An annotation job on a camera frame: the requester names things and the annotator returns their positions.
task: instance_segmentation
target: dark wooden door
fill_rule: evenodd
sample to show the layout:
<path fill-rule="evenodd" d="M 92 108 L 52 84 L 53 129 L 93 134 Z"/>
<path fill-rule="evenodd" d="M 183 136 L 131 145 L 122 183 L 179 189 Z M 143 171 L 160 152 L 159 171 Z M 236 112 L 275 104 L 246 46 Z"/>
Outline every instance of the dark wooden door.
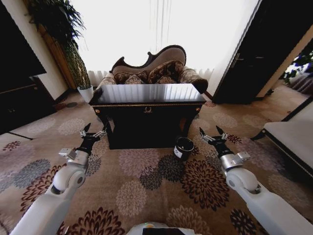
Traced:
<path fill-rule="evenodd" d="M 313 24 L 313 1 L 263 0 L 213 101 L 251 103 Z"/>

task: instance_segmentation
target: carpet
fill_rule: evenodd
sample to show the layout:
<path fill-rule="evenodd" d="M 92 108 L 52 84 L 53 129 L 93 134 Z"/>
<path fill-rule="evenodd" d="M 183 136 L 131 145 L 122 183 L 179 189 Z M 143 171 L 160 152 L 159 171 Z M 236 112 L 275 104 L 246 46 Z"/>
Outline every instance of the carpet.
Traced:
<path fill-rule="evenodd" d="M 229 133 L 235 153 L 247 151 L 245 167 L 269 190 L 313 220 L 311 179 L 268 139 L 251 141 L 266 122 L 279 121 L 305 100 L 285 86 L 250 105 L 216 105 L 207 101 L 193 120 L 189 138 L 195 150 L 185 163 L 171 148 L 110 150 L 107 138 L 94 145 L 85 183 L 77 190 L 58 234 L 122 235 L 136 224 L 155 221 L 194 229 L 203 235 L 266 234 L 244 201 L 220 172 L 216 151 L 201 141 L 199 127 L 216 135 L 215 125 Z M 45 192 L 66 163 L 58 156 L 78 147 L 79 130 L 102 123 L 78 93 L 56 106 L 58 112 L 14 130 L 34 138 L 0 136 L 0 234 L 8 234 L 32 202 Z"/>

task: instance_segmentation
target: bench leg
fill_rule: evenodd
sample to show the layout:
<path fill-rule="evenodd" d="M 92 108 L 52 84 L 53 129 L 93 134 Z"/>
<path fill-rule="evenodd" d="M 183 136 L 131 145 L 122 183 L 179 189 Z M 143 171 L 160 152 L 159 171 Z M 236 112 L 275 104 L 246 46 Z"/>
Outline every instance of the bench leg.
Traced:
<path fill-rule="evenodd" d="M 250 138 L 252 141 L 259 140 L 265 136 L 265 130 L 260 131 L 255 137 Z"/>

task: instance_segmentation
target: white label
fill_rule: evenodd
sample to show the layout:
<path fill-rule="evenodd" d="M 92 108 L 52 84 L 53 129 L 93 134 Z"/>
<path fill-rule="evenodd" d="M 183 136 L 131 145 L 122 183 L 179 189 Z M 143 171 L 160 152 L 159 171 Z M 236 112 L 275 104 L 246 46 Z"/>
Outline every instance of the white label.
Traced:
<path fill-rule="evenodd" d="M 174 153 L 175 153 L 175 155 L 176 155 L 177 157 L 181 158 L 182 153 L 179 152 L 179 150 L 176 148 L 176 146 L 175 146 L 175 148 L 174 148 Z"/>

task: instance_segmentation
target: white bench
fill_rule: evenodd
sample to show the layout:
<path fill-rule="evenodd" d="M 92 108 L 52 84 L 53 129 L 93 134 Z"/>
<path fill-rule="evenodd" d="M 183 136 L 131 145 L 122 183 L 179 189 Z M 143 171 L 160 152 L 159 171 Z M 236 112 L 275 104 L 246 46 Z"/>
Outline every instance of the white bench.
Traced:
<path fill-rule="evenodd" d="M 251 138 L 270 138 L 291 159 L 313 177 L 313 96 L 280 122 L 268 122 Z"/>

